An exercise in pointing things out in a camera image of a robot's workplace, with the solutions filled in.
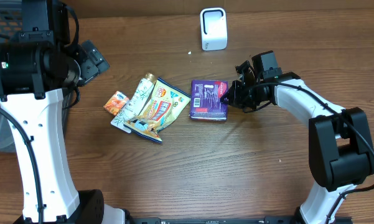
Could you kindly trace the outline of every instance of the wooden tabletop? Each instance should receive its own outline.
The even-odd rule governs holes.
[[[81,41],[91,39],[111,68],[80,90],[69,115],[65,144],[78,190],[101,189],[107,204],[135,217],[292,215],[314,179],[308,130],[286,110],[229,108],[216,123],[192,121],[187,106],[156,144],[111,126],[103,109],[116,90],[131,97],[146,72],[190,92],[193,79],[231,84],[235,65],[268,50],[324,98],[363,109],[374,144],[374,10],[227,14],[227,24],[227,48],[203,52],[199,16],[80,20]],[[17,157],[0,153],[0,223],[13,222],[22,204]],[[338,215],[374,223],[374,191],[349,195]]]

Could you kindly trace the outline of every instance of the small orange package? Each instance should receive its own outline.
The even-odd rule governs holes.
[[[129,98],[119,92],[116,91],[114,95],[108,100],[108,102],[104,105],[104,108],[111,114],[117,115],[120,109],[129,101]]]

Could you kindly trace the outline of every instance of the purple box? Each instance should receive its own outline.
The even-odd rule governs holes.
[[[220,98],[228,90],[228,82],[216,80],[192,80],[190,117],[212,121],[227,119],[227,105]]]

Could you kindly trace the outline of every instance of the barcode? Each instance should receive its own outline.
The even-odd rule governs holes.
[[[194,107],[199,107],[200,106],[200,98],[195,98],[194,99]]]

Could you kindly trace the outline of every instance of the white tube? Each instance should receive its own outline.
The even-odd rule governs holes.
[[[131,100],[120,110],[115,118],[113,118],[111,124],[127,133],[131,133],[131,130],[123,126],[123,124],[141,112],[154,89],[155,82],[156,77],[151,73],[147,73],[145,78],[142,78],[139,82]]]

